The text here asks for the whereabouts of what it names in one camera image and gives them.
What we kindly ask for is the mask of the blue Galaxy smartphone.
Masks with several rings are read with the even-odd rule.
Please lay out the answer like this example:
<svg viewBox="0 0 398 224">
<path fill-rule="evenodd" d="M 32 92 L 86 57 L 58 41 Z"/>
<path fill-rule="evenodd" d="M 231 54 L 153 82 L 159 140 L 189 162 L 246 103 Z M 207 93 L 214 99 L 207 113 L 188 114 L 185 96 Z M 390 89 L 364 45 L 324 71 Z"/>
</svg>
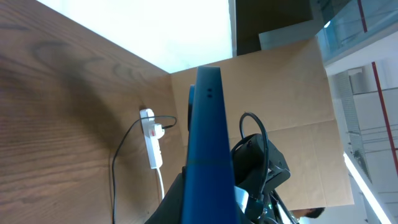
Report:
<svg viewBox="0 0 398 224">
<path fill-rule="evenodd" d="M 182 223 L 239 223 L 221 70 L 201 66 L 190 94 Z"/>
</svg>

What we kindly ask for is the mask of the white power strip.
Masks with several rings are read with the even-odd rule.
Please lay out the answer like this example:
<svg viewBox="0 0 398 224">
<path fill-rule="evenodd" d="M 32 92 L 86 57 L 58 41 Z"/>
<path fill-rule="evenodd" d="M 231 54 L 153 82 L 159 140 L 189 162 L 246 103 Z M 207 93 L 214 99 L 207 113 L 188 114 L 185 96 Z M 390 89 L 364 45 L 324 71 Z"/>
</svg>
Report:
<svg viewBox="0 0 398 224">
<path fill-rule="evenodd" d="M 154 112 L 151 109 L 140 110 L 140 118 L 150 168 L 158 169 L 163 164 L 159 139 L 164 136 L 165 130 L 160 123 L 155 122 Z"/>
</svg>

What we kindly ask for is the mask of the brown cardboard panel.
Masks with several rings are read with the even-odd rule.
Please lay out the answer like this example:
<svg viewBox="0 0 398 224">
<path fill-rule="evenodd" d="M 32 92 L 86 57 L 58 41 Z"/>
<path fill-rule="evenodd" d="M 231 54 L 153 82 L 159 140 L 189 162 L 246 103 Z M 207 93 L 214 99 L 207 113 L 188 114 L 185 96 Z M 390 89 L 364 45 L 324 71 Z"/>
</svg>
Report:
<svg viewBox="0 0 398 224">
<path fill-rule="evenodd" d="M 254 113 L 291 176 L 277 188 L 288 209 L 351 205 L 353 195 L 317 39 L 216 63 L 231 145 L 258 132 Z"/>
</svg>

